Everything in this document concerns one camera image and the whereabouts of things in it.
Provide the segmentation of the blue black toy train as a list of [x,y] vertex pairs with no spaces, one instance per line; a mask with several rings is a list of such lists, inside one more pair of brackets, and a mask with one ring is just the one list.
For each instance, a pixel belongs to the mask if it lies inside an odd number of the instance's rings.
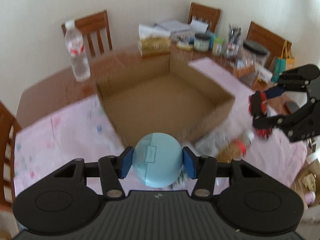
[[[260,117],[269,117],[267,110],[267,96],[265,92],[256,91],[253,95],[249,96],[249,113],[253,117],[253,121]],[[260,139],[267,140],[272,134],[271,128],[256,128],[253,126],[255,134]]]

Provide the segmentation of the glass jar silver lid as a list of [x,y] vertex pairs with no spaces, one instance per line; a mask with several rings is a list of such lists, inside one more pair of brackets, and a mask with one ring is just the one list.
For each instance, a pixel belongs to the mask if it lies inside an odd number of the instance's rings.
[[251,130],[244,131],[240,137],[229,142],[217,155],[217,161],[220,163],[230,163],[233,159],[241,159],[246,155],[254,139],[254,133]]

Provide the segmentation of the light blue round case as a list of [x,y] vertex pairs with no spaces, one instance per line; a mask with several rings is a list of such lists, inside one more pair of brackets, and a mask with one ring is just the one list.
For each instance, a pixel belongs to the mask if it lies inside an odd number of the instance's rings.
[[144,136],[135,146],[133,172],[148,187],[163,188],[173,184],[183,167],[180,143],[165,133]]

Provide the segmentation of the yellow green paper bag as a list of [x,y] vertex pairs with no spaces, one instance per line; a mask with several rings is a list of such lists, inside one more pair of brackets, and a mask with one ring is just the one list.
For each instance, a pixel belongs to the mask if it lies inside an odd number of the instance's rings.
[[280,74],[284,71],[294,68],[295,58],[292,56],[289,43],[285,40],[280,57],[276,60],[276,65],[273,71],[272,82],[276,83]]

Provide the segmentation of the large clear black-lid jar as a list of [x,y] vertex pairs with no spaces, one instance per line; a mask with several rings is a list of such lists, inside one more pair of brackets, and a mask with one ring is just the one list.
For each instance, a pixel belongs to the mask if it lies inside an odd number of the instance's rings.
[[256,66],[265,65],[269,51],[252,40],[244,40],[238,49],[236,57],[236,75],[239,78],[256,73]]

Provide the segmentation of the wooden chair right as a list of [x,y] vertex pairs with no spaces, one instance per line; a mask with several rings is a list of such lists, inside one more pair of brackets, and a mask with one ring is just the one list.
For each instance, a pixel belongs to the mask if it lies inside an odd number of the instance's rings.
[[276,65],[276,58],[280,57],[283,44],[286,40],[253,21],[249,25],[246,39],[259,43],[270,52],[265,67],[273,71]]

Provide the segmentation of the wooden chair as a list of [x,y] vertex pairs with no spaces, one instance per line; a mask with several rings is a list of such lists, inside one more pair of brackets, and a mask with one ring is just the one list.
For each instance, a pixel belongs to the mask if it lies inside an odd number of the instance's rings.
[[214,33],[219,23],[220,16],[221,16],[221,9],[208,7],[199,3],[191,2],[187,23],[188,24],[191,23],[193,19],[208,23],[209,31]]
[[265,67],[273,71],[276,65],[276,58],[280,57],[283,44],[286,40],[253,21],[249,25],[246,39],[259,43],[270,52]]
[[15,200],[15,139],[21,129],[16,118],[1,102],[1,211],[12,212]]
[[105,53],[102,33],[104,33],[107,38],[109,51],[113,50],[107,10],[97,12],[83,18],[79,18],[75,20],[74,23],[75,27],[82,33],[83,37],[87,38],[87,44],[91,57],[96,56],[91,37],[92,34],[96,35],[100,54]]

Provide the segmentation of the clear pen holder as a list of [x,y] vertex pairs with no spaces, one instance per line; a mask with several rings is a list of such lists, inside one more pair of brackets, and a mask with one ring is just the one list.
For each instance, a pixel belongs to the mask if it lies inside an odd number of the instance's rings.
[[229,25],[228,41],[226,49],[226,57],[228,59],[236,57],[239,49],[239,40],[241,37],[241,27],[237,25]]

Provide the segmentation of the green lid small jar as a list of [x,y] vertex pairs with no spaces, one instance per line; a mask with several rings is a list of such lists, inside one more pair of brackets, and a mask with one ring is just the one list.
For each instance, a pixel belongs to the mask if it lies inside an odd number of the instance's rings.
[[225,45],[225,38],[215,37],[213,41],[212,53],[216,56],[222,55],[224,45]]

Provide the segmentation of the pink floral tablecloth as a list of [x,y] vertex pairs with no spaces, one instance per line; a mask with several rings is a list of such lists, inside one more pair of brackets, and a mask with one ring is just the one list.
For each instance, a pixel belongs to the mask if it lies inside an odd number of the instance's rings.
[[161,132],[214,155],[210,132],[236,138],[251,129],[252,90],[212,60],[191,63],[159,56],[106,75],[95,92],[67,103],[17,134],[15,192],[75,158],[119,155],[147,134]]

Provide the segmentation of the open cardboard box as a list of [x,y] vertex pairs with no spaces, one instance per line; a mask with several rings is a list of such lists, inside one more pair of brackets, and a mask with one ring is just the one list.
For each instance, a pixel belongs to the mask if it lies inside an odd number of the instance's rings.
[[176,56],[162,55],[114,70],[97,92],[125,147],[161,132],[195,142],[229,115],[234,95]]

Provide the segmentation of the small black-lid jar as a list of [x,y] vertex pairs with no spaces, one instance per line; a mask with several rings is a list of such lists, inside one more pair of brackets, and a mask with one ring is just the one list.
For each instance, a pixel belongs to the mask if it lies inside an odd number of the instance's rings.
[[197,51],[206,52],[209,50],[210,35],[206,33],[195,33],[194,49]]

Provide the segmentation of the wooden chair far middle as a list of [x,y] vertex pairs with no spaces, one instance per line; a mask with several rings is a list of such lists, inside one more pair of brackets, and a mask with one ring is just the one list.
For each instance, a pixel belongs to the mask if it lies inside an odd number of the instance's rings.
[[187,23],[188,24],[191,23],[193,19],[208,23],[209,31],[214,33],[219,23],[220,16],[221,16],[221,9],[208,7],[199,3],[191,2]]

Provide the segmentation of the wooden chair near left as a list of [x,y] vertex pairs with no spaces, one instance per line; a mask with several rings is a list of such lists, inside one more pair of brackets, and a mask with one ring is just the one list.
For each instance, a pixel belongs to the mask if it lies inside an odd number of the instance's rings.
[[15,139],[21,129],[16,118],[1,102],[1,211],[12,212],[15,200]]

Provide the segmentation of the gold tissue pack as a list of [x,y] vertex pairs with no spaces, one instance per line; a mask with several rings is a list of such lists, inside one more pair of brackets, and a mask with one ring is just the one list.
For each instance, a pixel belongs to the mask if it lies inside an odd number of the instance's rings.
[[138,50],[141,57],[162,55],[171,52],[171,33],[159,27],[140,24]]

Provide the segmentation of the clear water bottle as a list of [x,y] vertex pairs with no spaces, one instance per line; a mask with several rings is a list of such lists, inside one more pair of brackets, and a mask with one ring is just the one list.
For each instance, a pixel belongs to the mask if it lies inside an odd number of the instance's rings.
[[71,56],[73,74],[76,81],[83,82],[91,76],[83,35],[75,26],[75,20],[66,21],[65,28],[65,45]]

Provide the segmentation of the wooden chair far left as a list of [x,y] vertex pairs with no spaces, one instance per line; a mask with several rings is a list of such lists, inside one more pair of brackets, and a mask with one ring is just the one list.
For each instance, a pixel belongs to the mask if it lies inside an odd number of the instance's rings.
[[92,34],[96,35],[100,54],[105,53],[102,33],[104,33],[107,38],[109,51],[113,50],[107,10],[97,12],[83,18],[79,18],[75,20],[74,23],[75,27],[82,33],[83,37],[87,38],[87,44],[91,57],[96,56],[91,37]]

